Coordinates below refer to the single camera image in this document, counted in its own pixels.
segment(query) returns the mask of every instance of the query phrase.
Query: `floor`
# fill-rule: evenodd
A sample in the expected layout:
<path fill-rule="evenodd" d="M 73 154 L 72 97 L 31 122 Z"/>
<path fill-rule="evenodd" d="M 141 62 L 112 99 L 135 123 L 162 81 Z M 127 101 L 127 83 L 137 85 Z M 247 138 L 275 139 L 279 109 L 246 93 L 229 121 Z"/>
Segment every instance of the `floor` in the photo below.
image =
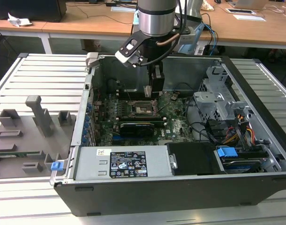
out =
<path fill-rule="evenodd" d="M 17 53 L 44 53 L 42 42 L 36 37 L 6 37 L 7 41 L 15 49 Z M 86 54 L 82 50 L 79 39 L 61 39 L 51 38 L 52 49 L 55 54 Z M 103 53 L 114 53 L 122 44 L 119 41 L 101 41 Z M 241 47 L 226 47 L 225 53 L 230 58 L 244 58 L 246 48 Z M 268 61 L 268 53 L 270 49 L 249 49 L 247 58 L 259 59 L 280 81 L 286 75 L 286 59 L 282 57 L 283 52 L 277 52 L 277 59 L 274 63 Z M 0 79 L 7 72 L 9 67 L 15 61 L 15 52 L 10 48 L 5 39 L 0 42 Z"/>

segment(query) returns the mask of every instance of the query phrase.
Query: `power supply label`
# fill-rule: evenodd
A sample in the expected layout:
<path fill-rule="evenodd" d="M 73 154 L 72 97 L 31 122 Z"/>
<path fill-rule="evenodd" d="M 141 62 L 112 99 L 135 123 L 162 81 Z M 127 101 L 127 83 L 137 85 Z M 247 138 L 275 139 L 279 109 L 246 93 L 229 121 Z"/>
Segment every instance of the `power supply label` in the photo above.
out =
<path fill-rule="evenodd" d="M 148 177 L 145 151 L 111 152 L 110 177 Z"/>

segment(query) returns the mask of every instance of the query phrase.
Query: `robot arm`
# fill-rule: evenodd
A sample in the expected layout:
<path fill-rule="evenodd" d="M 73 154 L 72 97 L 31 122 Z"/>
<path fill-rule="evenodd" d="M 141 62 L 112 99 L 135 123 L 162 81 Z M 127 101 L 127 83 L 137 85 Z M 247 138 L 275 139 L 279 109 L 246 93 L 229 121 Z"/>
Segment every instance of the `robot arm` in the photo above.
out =
<path fill-rule="evenodd" d="M 188 17 L 195 18 L 195 15 L 198 15 L 200 23 L 199 11 L 202 1 L 138 0 L 139 31 L 128 38 L 115 56 L 125 66 L 147 66 L 149 85 L 144 86 L 147 98 L 157 97 L 163 90 L 165 76 L 162 60 L 172 52 L 182 35 L 194 32 L 194 30 L 186 28 L 187 5 L 189 5 L 188 12 L 198 12 L 193 16 L 188 15 Z M 174 26 L 176 9 L 180 14 L 180 22 L 177 27 Z"/>
<path fill-rule="evenodd" d="M 115 54 L 125 66 L 147 66 L 161 61 L 169 55 L 171 43 L 177 45 L 186 23 L 174 27 L 176 0 L 138 0 L 139 31 L 132 34 Z"/>

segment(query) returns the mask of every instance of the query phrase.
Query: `laptop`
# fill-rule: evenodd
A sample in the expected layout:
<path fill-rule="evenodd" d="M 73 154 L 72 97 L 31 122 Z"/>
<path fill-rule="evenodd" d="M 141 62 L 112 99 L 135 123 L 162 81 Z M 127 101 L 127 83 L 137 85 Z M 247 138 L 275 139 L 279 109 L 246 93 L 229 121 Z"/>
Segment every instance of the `laptop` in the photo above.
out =
<path fill-rule="evenodd" d="M 237 2 L 229 1 L 228 3 L 234 8 L 244 9 L 263 9 L 269 0 L 238 0 Z"/>

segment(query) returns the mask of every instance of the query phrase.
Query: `computer tower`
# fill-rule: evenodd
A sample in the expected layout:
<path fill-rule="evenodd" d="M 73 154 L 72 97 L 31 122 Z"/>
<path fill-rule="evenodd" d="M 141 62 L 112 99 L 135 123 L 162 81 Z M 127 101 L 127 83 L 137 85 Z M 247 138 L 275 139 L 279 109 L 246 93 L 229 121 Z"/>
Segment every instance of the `computer tower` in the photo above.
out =
<path fill-rule="evenodd" d="M 0 20 L 8 13 L 17 18 L 60 22 L 66 12 L 65 0 L 0 0 Z"/>

